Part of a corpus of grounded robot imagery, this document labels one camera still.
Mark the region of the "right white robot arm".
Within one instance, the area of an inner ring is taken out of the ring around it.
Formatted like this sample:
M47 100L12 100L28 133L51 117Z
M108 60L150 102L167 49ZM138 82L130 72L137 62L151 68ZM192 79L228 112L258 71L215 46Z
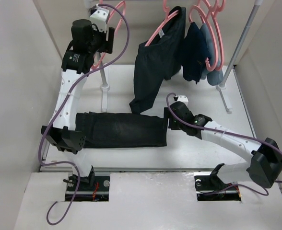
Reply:
M242 158L243 163L219 163L209 175L195 176L195 188L207 195L237 186L238 181L254 182L269 189L282 171L282 155L277 143L270 138L256 141L239 134L230 135L225 127L203 114L193 115L177 101L164 108L169 129L182 130L187 135L214 143Z

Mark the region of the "black trousers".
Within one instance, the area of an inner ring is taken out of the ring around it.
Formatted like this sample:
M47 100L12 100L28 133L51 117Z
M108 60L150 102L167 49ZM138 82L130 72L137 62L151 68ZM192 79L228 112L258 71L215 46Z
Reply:
M88 112L78 113L75 123L88 149L167 146L166 125L157 116Z

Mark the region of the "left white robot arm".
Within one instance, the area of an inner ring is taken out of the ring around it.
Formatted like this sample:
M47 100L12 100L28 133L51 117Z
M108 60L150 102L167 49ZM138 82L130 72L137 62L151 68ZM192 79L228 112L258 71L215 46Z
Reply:
M90 190L95 183L91 165L83 163L80 151L86 135L76 130L78 102L97 52L112 53L115 29L99 19L79 19L72 23L70 41L61 64L61 86L51 126L43 126L41 133L59 151L66 153L68 161L77 166L72 184Z

